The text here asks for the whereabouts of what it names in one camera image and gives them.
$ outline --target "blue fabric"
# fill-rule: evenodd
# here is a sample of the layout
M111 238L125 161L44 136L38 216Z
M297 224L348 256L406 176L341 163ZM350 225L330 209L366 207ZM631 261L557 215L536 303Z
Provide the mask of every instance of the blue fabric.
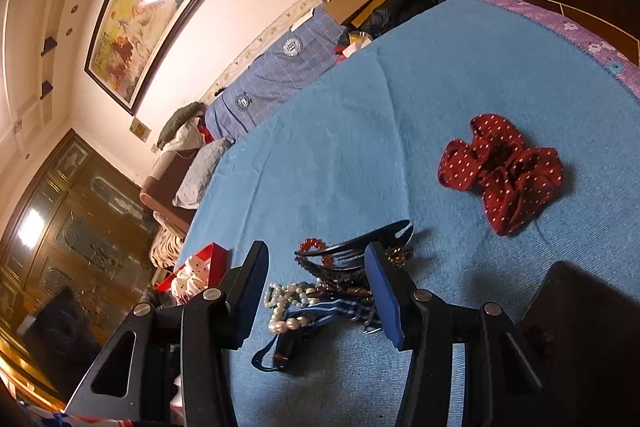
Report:
M314 8L311 19L275 41L214 100L205 113L209 132L215 138L234 141L253 130L335 66L334 46L343 31L344 26L334 22L322 7ZM300 52L289 56L283 47L292 38L300 43ZM248 107L238 105L240 96Z
M498 237L479 196L442 187L447 143L492 112L530 146L555 147L559 200ZM415 225L420 287L458 305L493 300L521 317L549 266L566 259L640 299L640 105L609 71L551 31L474 0L449 0L385 34L290 100L222 158L181 258L209 241L244 259L270 249L268 282L311 280L294 261L305 237L328 245L398 219ZM388 426L409 353L362 325L335 321L291 375L250 365L271 335L261 307L230 355L241 427ZM450 424L462 417L455 351Z

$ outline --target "wallpaper border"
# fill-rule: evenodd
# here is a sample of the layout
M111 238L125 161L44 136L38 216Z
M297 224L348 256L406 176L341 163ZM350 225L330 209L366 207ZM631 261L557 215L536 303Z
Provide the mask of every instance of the wallpaper border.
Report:
M215 82L211 84L211 87L202 95L200 101L207 105L211 104L216 98L214 93L217 90L231 84L249 67L255 57L264 53L295 21L318 4L320 4L320 0L299 0L281 13L226 67Z

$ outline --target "painting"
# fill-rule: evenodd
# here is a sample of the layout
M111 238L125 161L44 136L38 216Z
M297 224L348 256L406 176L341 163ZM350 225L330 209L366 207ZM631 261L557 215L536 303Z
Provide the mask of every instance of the painting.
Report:
M134 115L159 63L201 0L104 0L84 70Z

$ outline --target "green pillow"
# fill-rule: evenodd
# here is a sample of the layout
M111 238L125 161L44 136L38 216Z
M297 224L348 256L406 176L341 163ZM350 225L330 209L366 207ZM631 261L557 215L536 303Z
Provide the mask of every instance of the green pillow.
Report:
M181 107L174 115L164 124L160 136L158 136L158 143L156 146L159 150L162 150L171 140L174 139L178 129L182 127L190 118L196 116L199 112L206 110L207 106L202 102L191 102L189 105Z

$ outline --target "brown armrest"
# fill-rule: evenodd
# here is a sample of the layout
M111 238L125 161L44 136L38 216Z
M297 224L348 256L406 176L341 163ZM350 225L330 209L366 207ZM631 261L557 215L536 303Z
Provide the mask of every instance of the brown armrest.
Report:
M163 153L140 190L142 203L151 210L160 212L172 225L185 233L191 226L195 210L174 206L173 201L197 153L197 149Z

